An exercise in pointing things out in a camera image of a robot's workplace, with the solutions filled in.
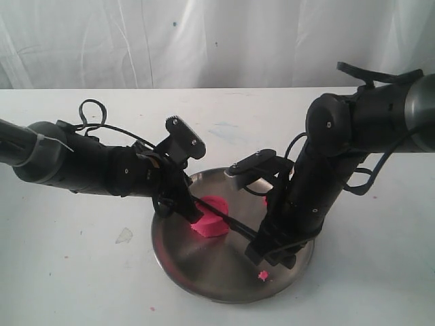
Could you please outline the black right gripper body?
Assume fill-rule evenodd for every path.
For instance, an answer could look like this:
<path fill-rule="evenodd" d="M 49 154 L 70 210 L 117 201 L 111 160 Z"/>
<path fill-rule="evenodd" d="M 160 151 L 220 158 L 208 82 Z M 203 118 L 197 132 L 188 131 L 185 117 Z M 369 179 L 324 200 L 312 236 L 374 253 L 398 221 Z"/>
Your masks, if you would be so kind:
<path fill-rule="evenodd" d="M 262 258 L 270 265 L 292 269 L 296 254 L 321 231 L 321 168 L 298 162 L 285 169 L 266 196 L 267 213 L 260 225 Z"/>

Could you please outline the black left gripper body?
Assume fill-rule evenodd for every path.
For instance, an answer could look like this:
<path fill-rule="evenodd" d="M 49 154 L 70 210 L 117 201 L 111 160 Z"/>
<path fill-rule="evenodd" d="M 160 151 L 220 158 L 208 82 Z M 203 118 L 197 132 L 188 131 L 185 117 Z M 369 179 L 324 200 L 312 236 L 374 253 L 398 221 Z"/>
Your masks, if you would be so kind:
<path fill-rule="evenodd" d="M 149 159 L 154 167 L 148 175 L 149 179 L 157 180 L 156 190 L 152 192 L 155 213 L 162 218 L 177 213 L 189 219 L 190 192 L 184 171 L 168 155 L 151 150 L 144 142 L 136 142 L 135 151 Z"/>

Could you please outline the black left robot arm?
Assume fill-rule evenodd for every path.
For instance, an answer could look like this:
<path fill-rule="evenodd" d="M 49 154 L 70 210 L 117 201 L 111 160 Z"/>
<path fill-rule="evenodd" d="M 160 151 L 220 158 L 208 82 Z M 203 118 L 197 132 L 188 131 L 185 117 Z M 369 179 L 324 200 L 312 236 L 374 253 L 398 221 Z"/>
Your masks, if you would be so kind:
<path fill-rule="evenodd" d="M 156 148 L 144 141 L 107 146 L 78 134 L 64 121 L 21 127 L 1 121 L 1 162 L 28 183 L 67 189 L 75 194 L 150 197 L 162 217 L 177 213 L 190 223 L 202 213 L 184 172 L 188 159 L 201 159 L 205 144 L 180 117 L 166 120 L 168 137 Z"/>

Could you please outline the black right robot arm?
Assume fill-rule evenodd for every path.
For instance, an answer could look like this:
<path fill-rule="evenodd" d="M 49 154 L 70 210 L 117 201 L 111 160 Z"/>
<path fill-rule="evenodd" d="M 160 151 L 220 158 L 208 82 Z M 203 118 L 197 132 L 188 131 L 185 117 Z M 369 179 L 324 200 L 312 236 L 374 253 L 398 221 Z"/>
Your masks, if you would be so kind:
<path fill-rule="evenodd" d="M 434 76 L 421 70 L 364 79 L 355 94 L 326 93 L 310 105 L 306 141 L 267 193 L 266 215 L 246 256 L 293 268 L 342 191 L 364 195 L 393 153 L 434 151 Z"/>

